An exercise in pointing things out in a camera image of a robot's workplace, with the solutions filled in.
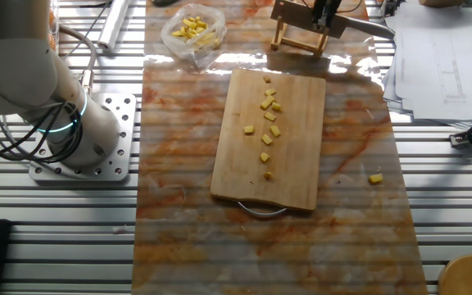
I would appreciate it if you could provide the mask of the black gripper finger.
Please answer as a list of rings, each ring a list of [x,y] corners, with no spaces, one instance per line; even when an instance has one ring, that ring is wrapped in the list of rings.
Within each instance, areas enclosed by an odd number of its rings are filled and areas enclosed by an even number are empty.
[[[341,4],[342,0],[329,0],[327,4],[327,15],[325,19],[325,24],[326,25],[332,25],[334,16],[336,15],[338,8]]]
[[[315,0],[312,8],[312,22],[317,27],[326,26],[326,6],[327,0]]]

